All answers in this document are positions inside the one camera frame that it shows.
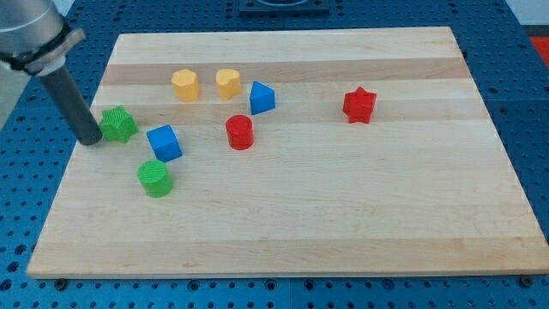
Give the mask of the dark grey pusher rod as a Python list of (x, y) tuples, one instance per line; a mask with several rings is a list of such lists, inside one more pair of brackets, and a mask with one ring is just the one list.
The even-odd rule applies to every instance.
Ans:
[(80, 144), (89, 146), (101, 140), (100, 127), (65, 65), (47, 75), (39, 76), (39, 81)]

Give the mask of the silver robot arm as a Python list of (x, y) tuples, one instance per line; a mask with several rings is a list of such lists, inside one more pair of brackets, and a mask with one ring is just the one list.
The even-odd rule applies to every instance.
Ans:
[(38, 77), (78, 142), (93, 145), (102, 132), (65, 64), (85, 38), (52, 0), (1, 0), (1, 63)]

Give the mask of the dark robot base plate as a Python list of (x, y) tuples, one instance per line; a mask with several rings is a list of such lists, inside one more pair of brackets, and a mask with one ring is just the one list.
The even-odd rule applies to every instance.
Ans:
[(328, 13), (329, 0), (238, 0), (240, 14)]

